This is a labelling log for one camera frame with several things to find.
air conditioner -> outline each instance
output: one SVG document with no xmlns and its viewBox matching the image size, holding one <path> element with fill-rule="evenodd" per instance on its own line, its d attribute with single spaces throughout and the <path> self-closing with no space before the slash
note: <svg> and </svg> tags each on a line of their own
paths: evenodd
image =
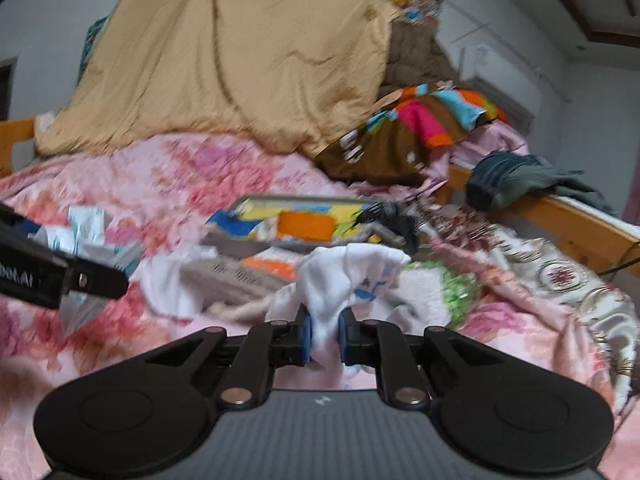
<svg viewBox="0 0 640 480">
<path fill-rule="evenodd" d="M 466 86 L 486 94 L 507 112 L 523 118 L 528 116 L 529 120 L 540 112 L 542 97 L 538 85 L 532 81 L 535 74 L 523 71 L 484 44 L 462 50 L 459 73 Z"/>
</svg>

wooden ceiling trim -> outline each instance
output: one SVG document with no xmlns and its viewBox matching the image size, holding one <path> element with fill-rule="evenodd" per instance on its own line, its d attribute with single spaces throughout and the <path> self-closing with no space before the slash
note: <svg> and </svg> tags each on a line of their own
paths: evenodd
<svg viewBox="0 0 640 480">
<path fill-rule="evenodd" d="M 640 48 L 640 36 L 631 34 L 621 34 L 619 32 L 605 32 L 602 30 L 593 30 L 587 19 L 580 12 L 580 9 L 573 0 L 559 0 L 574 22 L 580 27 L 580 30 L 591 43 L 609 43 L 621 46 L 631 46 Z"/>
</svg>

black circular cover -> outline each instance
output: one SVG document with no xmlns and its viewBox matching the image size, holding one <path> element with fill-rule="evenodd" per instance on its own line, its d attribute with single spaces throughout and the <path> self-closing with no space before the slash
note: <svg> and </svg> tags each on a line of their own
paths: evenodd
<svg viewBox="0 0 640 480">
<path fill-rule="evenodd" d="M 491 368 L 442 400 L 440 421 L 460 451 L 490 468 L 526 475 L 597 464 L 613 431 L 599 394 L 543 370 L 528 378 L 509 365 Z"/>
<path fill-rule="evenodd" d="M 209 433 L 206 401 L 188 384 L 90 385 L 66 384 L 36 411 L 34 431 L 54 468 L 89 478 L 148 474 Z"/>
</svg>

pink curtain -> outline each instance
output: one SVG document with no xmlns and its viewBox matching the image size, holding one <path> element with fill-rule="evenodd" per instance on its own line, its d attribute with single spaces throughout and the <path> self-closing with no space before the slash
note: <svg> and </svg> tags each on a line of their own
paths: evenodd
<svg viewBox="0 0 640 480">
<path fill-rule="evenodd" d="M 638 155 L 638 162 L 636 162 L 634 182 L 622 219 L 630 224 L 640 225 L 640 155 Z"/>
</svg>

beige clothing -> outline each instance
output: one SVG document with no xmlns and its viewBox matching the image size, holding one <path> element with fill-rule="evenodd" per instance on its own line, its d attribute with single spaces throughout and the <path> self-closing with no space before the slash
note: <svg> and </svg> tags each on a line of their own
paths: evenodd
<svg viewBox="0 0 640 480">
<path fill-rule="evenodd" d="M 313 156 L 375 101 L 393 12 L 391 0 L 121 0 L 38 152 L 187 130 Z"/>
</svg>

